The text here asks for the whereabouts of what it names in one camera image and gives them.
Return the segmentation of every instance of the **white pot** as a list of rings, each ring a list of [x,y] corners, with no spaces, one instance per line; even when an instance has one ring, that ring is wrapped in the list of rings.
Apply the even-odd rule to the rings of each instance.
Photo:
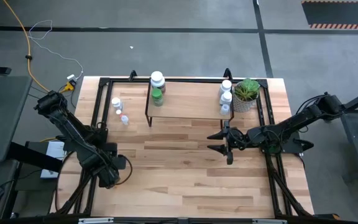
[[[233,107],[235,112],[244,113],[249,111],[255,105],[256,99],[252,101],[242,101],[238,96],[233,92]]]

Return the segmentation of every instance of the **green plant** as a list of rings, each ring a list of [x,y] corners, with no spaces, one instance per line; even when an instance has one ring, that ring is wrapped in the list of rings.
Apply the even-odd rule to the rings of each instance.
[[[259,83],[250,78],[244,79],[234,88],[234,94],[241,101],[252,101],[258,97]]]

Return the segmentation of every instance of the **concrete floor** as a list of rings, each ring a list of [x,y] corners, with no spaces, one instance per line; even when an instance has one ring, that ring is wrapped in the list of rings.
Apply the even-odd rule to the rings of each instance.
[[[52,19],[55,26],[176,27],[255,29],[251,0],[21,0],[11,1],[27,26]],[[309,29],[297,0],[259,0],[265,29]],[[0,1],[0,25],[17,26]],[[335,94],[342,102],[358,95],[358,35],[266,35],[275,78],[284,78],[294,113],[307,98]],[[266,77],[258,34],[51,32],[40,43],[78,59],[85,75],[128,75],[154,70],[166,76],[220,77],[226,67],[235,77]],[[27,75],[22,32],[0,31],[0,66],[12,75]],[[57,90],[65,77],[79,74],[75,62],[32,46],[32,71],[47,88]],[[31,90],[31,94],[42,96]],[[74,104],[78,91],[74,93]],[[32,109],[28,97],[14,140],[39,141],[60,134]],[[358,181],[345,184],[342,175],[355,160],[339,120],[310,126],[302,138],[315,143],[305,153],[306,176],[316,213],[337,213],[358,221]],[[22,214],[45,213],[45,202],[19,206]]]

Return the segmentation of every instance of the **yellow cable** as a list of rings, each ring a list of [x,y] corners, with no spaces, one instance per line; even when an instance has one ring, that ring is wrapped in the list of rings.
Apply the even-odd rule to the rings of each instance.
[[[46,138],[46,139],[41,140],[40,142],[52,141],[52,140],[56,140],[56,138]]]
[[[20,21],[20,19],[18,18],[18,16],[16,15],[16,13],[13,11],[12,7],[7,3],[6,0],[4,0],[4,3],[5,5],[9,8],[9,10],[11,10],[13,16],[16,17],[16,20],[19,22],[20,26],[22,27],[23,29],[23,32],[24,32],[24,35],[25,35],[25,39],[27,40],[27,55],[28,56],[31,56],[31,46],[30,46],[30,40],[29,40],[29,37],[27,36],[27,32],[25,31],[25,28],[22,24],[22,21]],[[29,75],[31,76],[31,78],[39,85],[41,86],[41,88],[43,88],[45,91],[49,92],[49,90],[47,88],[45,88],[43,85],[41,85],[40,82],[38,82],[38,80],[32,75],[31,73],[31,68],[30,68],[30,59],[28,58],[27,59],[27,70],[29,71]]]

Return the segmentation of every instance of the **bottle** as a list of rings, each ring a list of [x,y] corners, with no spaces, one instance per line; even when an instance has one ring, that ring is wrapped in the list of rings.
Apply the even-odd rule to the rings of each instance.
[[[231,82],[229,80],[224,80],[219,89],[219,97],[221,97],[225,91],[230,91],[230,89],[231,89]]]
[[[162,91],[158,88],[152,90],[152,98],[155,106],[162,106]]]
[[[231,92],[226,91],[222,94],[221,99],[219,100],[219,104],[220,105],[224,105],[224,104],[230,105],[231,100],[232,100]]]
[[[114,97],[111,100],[112,106],[116,109],[116,110],[121,110],[122,111],[122,101],[118,98],[118,97]]]
[[[162,76],[162,73],[159,71],[155,71],[152,73],[151,84],[153,88],[158,88],[161,90],[162,94],[165,93],[165,79]]]
[[[129,118],[126,115],[120,114],[121,121],[123,124],[128,125]]]
[[[228,115],[229,112],[230,112],[230,106],[229,105],[222,105],[221,115]]]

